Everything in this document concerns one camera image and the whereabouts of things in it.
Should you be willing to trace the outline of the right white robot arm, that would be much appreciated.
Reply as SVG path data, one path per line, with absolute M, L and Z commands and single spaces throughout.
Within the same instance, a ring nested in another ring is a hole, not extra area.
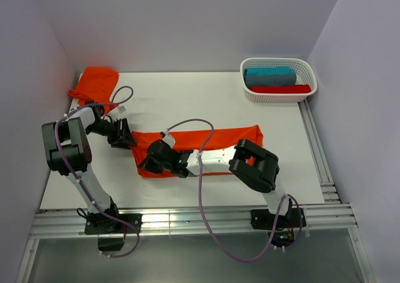
M 160 139 L 148 147 L 139 168 L 153 174 L 167 171 L 180 178 L 231 173 L 264 196 L 273 224 L 285 226 L 293 216 L 292 200 L 285 198 L 281 202 L 285 191 L 278 181 L 278 157 L 248 139 L 240 139 L 235 146 L 202 152 L 177 151 Z

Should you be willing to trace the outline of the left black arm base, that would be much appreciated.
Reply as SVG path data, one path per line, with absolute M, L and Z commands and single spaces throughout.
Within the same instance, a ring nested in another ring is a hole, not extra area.
M 84 234 L 87 236 L 99 236 L 106 234 L 122 234 L 122 237 L 98 237 L 97 248 L 101 252 L 112 254 L 120 251 L 125 243 L 127 234 L 140 233 L 142 224 L 142 215 L 138 213 L 120 214 L 115 203 L 111 202 L 111 207 L 105 210 L 105 213 L 113 218 L 122 221 L 115 221 L 104 216 L 102 213 L 85 212 L 82 208 L 77 208 L 78 216 L 85 221 Z

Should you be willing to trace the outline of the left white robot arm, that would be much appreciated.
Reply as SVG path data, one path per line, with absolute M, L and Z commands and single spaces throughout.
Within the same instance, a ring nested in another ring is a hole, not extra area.
M 111 147 L 118 149 L 130 149 L 137 142 L 127 119 L 107 121 L 104 115 L 104 105 L 89 101 L 57 122 L 43 124 L 41 132 L 47 165 L 76 186 L 87 204 L 86 219 L 99 222 L 106 232 L 116 232 L 122 217 L 91 167 L 93 155 L 88 134 L 104 136 Z

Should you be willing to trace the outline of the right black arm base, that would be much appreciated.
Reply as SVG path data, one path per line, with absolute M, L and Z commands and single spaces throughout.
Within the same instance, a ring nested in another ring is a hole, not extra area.
M 268 209 L 251 210 L 251 226 L 255 230 L 272 231 L 275 215 Z M 287 247 L 293 244 L 296 235 L 295 228 L 306 227 L 306 218 L 303 209 L 288 210 L 285 216 L 278 215 L 276 230 L 273 234 L 271 244 L 276 247 Z

